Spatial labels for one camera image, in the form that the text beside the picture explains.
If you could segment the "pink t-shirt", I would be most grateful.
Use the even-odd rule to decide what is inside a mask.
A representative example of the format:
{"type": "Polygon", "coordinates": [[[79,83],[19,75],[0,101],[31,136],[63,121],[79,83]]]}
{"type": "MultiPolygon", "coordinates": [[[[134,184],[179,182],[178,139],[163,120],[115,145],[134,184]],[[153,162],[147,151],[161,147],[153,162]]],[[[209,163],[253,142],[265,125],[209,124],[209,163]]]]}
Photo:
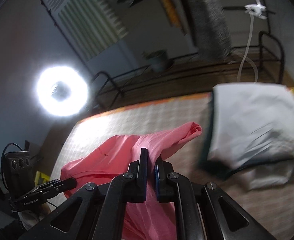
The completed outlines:
{"type": "Polygon", "coordinates": [[[158,158],[168,159],[201,133],[199,124],[188,122],[146,135],[115,135],[86,157],[65,164],[60,178],[75,178],[80,188],[89,182],[96,185],[110,183],[125,172],[138,175],[141,150],[147,149],[148,159],[143,169],[148,179],[145,183],[146,200],[126,205],[122,239],[176,239],[174,205],[156,200],[152,172],[158,158]]]}

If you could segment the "dark green folded garment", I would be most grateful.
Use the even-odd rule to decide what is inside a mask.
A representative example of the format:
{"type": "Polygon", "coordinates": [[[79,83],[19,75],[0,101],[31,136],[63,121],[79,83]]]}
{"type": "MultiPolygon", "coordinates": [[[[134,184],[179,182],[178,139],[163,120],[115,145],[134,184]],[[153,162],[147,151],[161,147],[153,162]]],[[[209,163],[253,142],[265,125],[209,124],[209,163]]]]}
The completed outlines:
{"type": "Polygon", "coordinates": [[[239,168],[231,169],[224,165],[221,161],[213,161],[209,160],[209,152],[210,147],[213,146],[213,137],[214,137],[214,121],[215,121],[215,107],[214,107],[214,91],[212,90],[210,94],[210,102],[209,102],[209,110],[210,110],[210,119],[209,119],[209,128],[207,134],[205,136],[205,140],[203,143],[202,152],[200,153],[200,157],[197,163],[197,168],[206,171],[211,176],[217,177],[222,180],[227,180],[234,174],[248,170],[250,168],[258,167],[259,165],[271,165],[284,163],[285,161],[294,161],[294,157],[281,157],[280,159],[271,159],[263,161],[249,161],[248,164],[241,165],[239,168]]]}

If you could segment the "orange hanging garment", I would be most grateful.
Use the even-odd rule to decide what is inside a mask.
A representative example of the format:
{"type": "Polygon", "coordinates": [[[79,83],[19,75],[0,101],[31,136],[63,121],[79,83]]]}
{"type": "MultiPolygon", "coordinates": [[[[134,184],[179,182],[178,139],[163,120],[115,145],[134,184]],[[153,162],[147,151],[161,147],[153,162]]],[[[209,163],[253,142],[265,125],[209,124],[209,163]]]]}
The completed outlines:
{"type": "Polygon", "coordinates": [[[182,24],[182,21],[177,12],[176,5],[174,4],[174,2],[172,0],[159,0],[159,1],[165,11],[165,14],[167,16],[170,26],[180,29],[183,35],[186,35],[187,32],[182,24]]]}

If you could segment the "white folded garment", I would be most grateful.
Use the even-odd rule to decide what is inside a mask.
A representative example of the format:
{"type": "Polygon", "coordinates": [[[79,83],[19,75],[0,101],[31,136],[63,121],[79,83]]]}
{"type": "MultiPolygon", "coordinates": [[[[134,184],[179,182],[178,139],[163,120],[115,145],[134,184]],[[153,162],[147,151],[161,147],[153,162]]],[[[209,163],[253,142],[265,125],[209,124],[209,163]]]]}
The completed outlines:
{"type": "Polygon", "coordinates": [[[209,160],[231,169],[294,157],[294,96],[286,86],[227,83],[214,91],[214,141],[209,160]]]}

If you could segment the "small potted plant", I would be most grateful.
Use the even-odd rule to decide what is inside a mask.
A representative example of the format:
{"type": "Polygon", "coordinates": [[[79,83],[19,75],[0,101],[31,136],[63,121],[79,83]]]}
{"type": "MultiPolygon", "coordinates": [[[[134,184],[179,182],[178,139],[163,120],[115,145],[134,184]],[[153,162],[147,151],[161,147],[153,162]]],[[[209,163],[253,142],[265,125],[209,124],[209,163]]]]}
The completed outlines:
{"type": "Polygon", "coordinates": [[[156,50],[150,53],[142,52],[142,58],[145,59],[156,73],[164,72],[168,69],[169,58],[166,49],[156,50]]]}

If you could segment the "green striped wall hanging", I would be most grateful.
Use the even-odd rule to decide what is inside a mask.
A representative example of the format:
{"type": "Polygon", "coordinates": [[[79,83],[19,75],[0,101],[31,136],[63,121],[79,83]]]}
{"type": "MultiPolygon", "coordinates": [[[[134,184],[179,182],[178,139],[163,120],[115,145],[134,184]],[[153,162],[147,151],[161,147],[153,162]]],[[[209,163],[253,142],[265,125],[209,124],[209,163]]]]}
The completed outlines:
{"type": "Polygon", "coordinates": [[[107,0],[44,0],[44,3],[86,62],[128,34],[107,0]]]}

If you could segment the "plaid beige bed blanket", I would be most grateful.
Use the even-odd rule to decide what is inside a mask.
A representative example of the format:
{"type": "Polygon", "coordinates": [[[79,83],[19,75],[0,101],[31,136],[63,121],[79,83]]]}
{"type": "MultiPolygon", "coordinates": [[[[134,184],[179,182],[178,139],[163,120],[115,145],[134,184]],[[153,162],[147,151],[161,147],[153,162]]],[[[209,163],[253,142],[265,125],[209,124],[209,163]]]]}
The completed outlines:
{"type": "Polygon", "coordinates": [[[65,164],[87,156],[114,135],[150,134],[196,122],[202,127],[202,134],[168,159],[174,170],[198,184],[214,181],[274,237],[291,239],[294,235],[294,183],[246,191],[234,177],[221,181],[196,168],[209,126],[209,101],[208,93],[194,94],[123,107],[83,119],[72,127],[51,178],[58,179],[65,164]]]}

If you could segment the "black metal clothes rack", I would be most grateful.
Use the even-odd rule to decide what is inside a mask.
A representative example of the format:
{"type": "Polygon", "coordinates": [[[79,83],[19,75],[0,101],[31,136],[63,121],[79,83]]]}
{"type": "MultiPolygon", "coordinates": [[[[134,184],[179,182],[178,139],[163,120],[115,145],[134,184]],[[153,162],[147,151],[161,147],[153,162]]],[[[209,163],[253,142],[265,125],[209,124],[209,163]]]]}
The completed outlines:
{"type": "MultiPolygon", "coordinates": [[[[79,51],[77,51],[75,46],[72,44],[71,40],[66,35],[65,31],[61,28],[58,21],[55,19],[54,15],[52,14],[52,10],[51,10],[52,8],[48,6],[48,4],[46,3],[46,0],[40,0],[40,3],[45,8],[48,16],[50,17],[50,19],[54,23],[54,26],[59,30],[59,32],[61,33],[61,35],[63,36],[63,38],[67,42],[67,44],[70,46],[72,51],[76,54],[78,59],[82,62],[84,68],[86,68],[87,72],[91,73],[91,79],[90,79],[89,82],[87,82],[88,89],[90,90],[91,85],[95,82],[95,80],[97,78],[99,78],[100,75],[103,75],[105,77],[106,80],[105,80],[104,84],[101,86],[100,90],[96,90],[96,92],[95,92],[96,93],[95,94],[96,98],[98,98],[99,96],[101,96],[104,93],[110,93],[110,92],[116,90],[117,94],[115,95],[114,100],[110,105],[110,107],[112,107],[114,105],[114,102],[118,98],[118,96],[121,96],[121,97],[125,96],[125,90],[124,89],[126,87],[131,86],[131,85],[136,86],[137,84],[147,82],[147,81],[140,81],[137,84],[136,83],[133,83],[133,84],[125,83],[124,85],[120,86],[115,82],[115,79],[118,79],[118,78],[123,77],[123,76],[128,76],[131,73],[136,74],[137,72],[139,72],[141,69],[144,69],[144,68],[145,68],[145,70],[147,70],[150,67],[149,64],[146,65],[146,66],[135,68],[135,69],[130,70],[128,72],[124,72],[124,73],[119,74],[119,75],[114,76],[114,77],[111,77],[110,74],[108,74],[108,72],[102,71],[102,70],[99,71],[99,72],[96,72],[96,73],[92,73],[90,68],[88,67],[86,61],[84,60],[84,57],[81,56],[80,53],[78,53],[79,51]],[[109,82],[112,84],[113,89],[110,89],[110,90],[107,90],[107,91],[103,92],[104,87],[109,82]]],[[[244,11],[244,12],[246,12],[244,7],[223,7],[223,10],[227,10],[227,11],[244,11]]],[[[260,31],[259,32],[259,35],[258,35],[258,43],[259,44],[258,45],[248,45],[248,51],[249,51],[250,48],[259,48],[259,58],[257,60],[255,60],[255,61],[257,61],[259,63],[259,67],[255,67],[254,66],[254,61],[250,61],[250,59],[248,57],[244,60],[244,62],[247,61],[248,64],[251,64],[251,66],[254,68],[255,78],[256,78],[255,80],[258,79],[258,70],[257,69],[259,68],[260,71],[263,71],[264,70],[264,65],[263,64],[264,64],[265,61],[267,61],[267,62],[268,61],[270,61],[270,62],[279,62],[280,63],[280,70],[279,70],[279,74],[278,74],[277,79],[274,79],[274,83],[282,84],[283,78],[284,78],[284,69],[285,69],[285,52],[284,52],[284,48],[283,48],[280,40],[270,33],[270,25],[269,25],[268,28],[269,28],[269,31],[260,31]],[[263,36],[264,35],[268,36],[270,39],[274,40],[277,43],[278,48],[280,49],[280,52],[281,52],[280,57],[277,57],[271,50],[269,50],[267,47],[265,47],[263,45],[263,36]],[[265,59],[264,56],[263,56],[263,50],[266,50],[272,56],[272,58],[265,59]]],[[[183,59],[183,58],[186,58],[186,57],[189,57],[189,60],[191,60],[191,59],[193,59],[193,58],[195,58],[197,56],[200,56],[199,51],[195,52],[195,53],[190,53],[190,54],[185,54],[185,55],[169,58],[169,67],[173,66],[173,64],[177,60],[180,60],[180,59],[183,59]]],[[[199,68],[214,67],[214,66],[220,66],[220,65],[223,65],[223,64],[236,64],[236,63],[238,63],[238,61],[228,63],[227,60],[224,60],[224,61],[221,60],[220,63],[218,62],[218,63],[213,63],[213,64],[206,64],[204,66],[200,66],[199,68]]],[[[155,84],[153,83],[153,84],[149,84],[149,85],[146,85],[146,86],[135,87],[133,89],[127,90],[127,92],[129,92],[131,90],[141,89],[141,88],[148,87],[148,86],[153,86],[155,84]]]]}

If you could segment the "grey plaid hanging coat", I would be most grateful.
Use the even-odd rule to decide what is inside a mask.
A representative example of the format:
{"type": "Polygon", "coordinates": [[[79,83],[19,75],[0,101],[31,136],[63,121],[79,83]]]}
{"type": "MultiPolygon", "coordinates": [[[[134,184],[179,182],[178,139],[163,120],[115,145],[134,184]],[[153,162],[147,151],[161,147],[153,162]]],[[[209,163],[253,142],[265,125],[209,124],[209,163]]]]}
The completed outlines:
{"type": "Polygon", "coordinates": [[[231,53],[231,36],[219,0],[186,0],[184,7],[194,46],[202,60],[221,60],[231,53]]]}

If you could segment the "white clip lamp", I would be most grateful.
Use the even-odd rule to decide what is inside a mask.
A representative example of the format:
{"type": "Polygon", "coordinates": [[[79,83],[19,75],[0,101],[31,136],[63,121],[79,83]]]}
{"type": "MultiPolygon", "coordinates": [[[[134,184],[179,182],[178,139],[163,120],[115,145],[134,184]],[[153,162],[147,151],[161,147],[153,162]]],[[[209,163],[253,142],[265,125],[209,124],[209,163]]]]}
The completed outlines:
{"type": "Polygon", "coordinates": [[[252,16],[260,18],[261,20],[266,20],[267,7],[262,5],[260,0],[255,0],[255,2],[256,4],[245,5],[245,11],[252,16]]]}

